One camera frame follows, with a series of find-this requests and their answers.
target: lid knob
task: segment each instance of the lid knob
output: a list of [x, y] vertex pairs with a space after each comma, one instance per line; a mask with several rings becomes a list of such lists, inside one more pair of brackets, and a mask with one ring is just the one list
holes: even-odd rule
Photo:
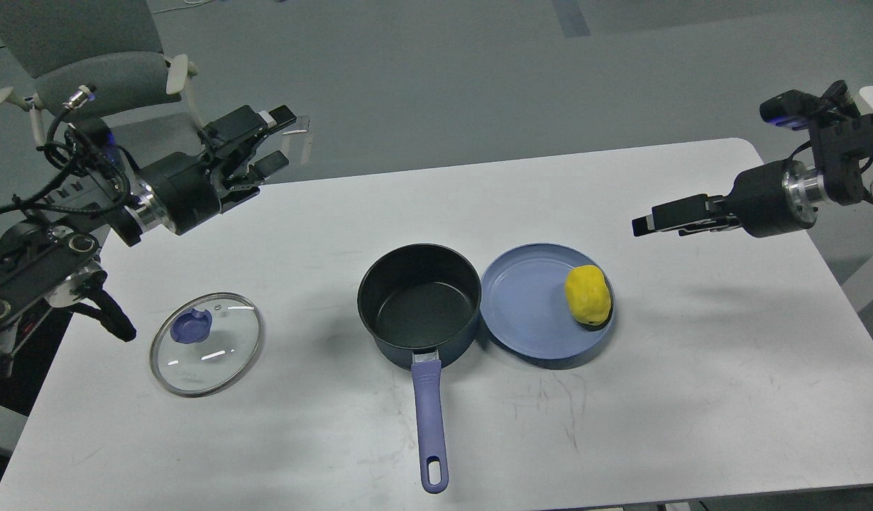
[[209, 328], [212, 327], [212, 314], [209, 310], [196, 310], [182, 313], [175, 319], [171, 326], [171, 339], [182, 345], [189, 345], [205, 341], [209, 337]]

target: white table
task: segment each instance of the white table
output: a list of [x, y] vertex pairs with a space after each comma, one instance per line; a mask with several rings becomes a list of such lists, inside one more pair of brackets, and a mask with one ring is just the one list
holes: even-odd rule
[[[139, 328], [77, 318], [1, 482], [14, 509], [547, 509], [873, 484], [873, 343], [805, 233], [632, 237], [726, 193], [739, 139], [267, 187], [182, 238], [104, 251]], [[410, 374], [356, 316], [366, 268], [435, 242], [483, 272], [549, 241], [608, 272], [611, 344], [569, 371], [475, 344], [443, 375], [450, 484], [418, 482]], [[232, 291], [268, 335], [210, 397], [164, 391], [152, 334]]]

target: gray chair backrest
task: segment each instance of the gray chair backrest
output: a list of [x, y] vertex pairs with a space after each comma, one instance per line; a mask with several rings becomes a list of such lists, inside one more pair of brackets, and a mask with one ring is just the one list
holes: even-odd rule
[[172, 103], [162, 43], [145, 0], [0, 0], [0, 36], [51, 113], [81, 84], [97, 100], [67, 120]]

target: blue saucepan handle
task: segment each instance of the blue saucepan handle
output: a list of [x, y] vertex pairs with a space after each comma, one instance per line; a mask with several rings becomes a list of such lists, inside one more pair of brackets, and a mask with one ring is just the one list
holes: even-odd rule
[[[417, 415], [417, 453], [421, 462], [421, 484], [428, 493], [439, 493], [449, 484], [446, 464], [446, 436], [443, 433], [443, 407], [439, 401], [439, 359], [414, 362], [414, 413]], [[439, 481], [430, 481], [430, 463], [439, 463]]]

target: lemon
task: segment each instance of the lemon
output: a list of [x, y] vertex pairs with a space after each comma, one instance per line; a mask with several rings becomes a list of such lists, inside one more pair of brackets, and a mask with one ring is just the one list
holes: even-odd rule
[[576, 321], [598, 326], [608, 319], [613, 306], [604, 272], [598, 266], [573, 268], [566, 276], [566, 301]]

